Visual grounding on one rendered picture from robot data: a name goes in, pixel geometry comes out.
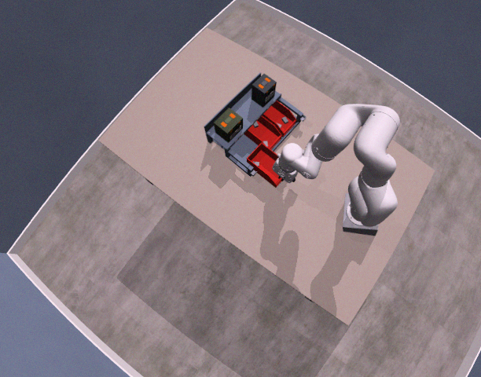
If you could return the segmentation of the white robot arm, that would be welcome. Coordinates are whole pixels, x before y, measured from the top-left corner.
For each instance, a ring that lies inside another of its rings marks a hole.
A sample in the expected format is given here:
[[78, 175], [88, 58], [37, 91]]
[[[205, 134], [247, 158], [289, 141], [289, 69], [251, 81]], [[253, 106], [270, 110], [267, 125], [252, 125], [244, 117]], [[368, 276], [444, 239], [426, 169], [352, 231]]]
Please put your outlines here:
[[305, 151], [295, 143], [286, 144], [277, 155], [278, 166], [285, 173], [296, 170], [307, 179], [315, 179], [322, 161], [334, 159], [362, 126], [354, 140], [354, 154], [364, 167], [348, 186], [351, 201], [347, 216], [356, 225], [379, 225], [398, 206], [388, 181], [395, 172], [396, 162], [385, 152], [399, 125], [398, 114], [389, 107], [345, 104], [336, 110], [324, 129], [309, 140]]

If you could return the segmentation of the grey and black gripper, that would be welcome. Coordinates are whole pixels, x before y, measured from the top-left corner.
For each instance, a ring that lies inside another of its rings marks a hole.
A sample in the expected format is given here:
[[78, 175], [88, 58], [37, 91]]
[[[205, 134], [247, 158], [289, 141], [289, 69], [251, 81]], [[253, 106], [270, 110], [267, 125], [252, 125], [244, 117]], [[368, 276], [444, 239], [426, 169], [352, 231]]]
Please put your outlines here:
[[288, 183], [295, 182], [295, 180], [296, 180], [295, 177], [297, 176], [298, 172], [295, 170], [295, 171], [292, 172], [292, 173], [285, 173], [285, 172], [283, 172], [283, 171], [279, 168], [278, 162], [279, 162], [279, 159], [277, 159], [277, 160], [275, 161], [275, 163], [274, 163], [274, 165], [273, 165], [273, 167], [272, 167], [273, 171], [274, 171], [277, 175], [279, 175], [278, 178], [279, 178], [279, 179], [282, 178], [281, 181], [285, 180], [285, 181], [288, 182]]

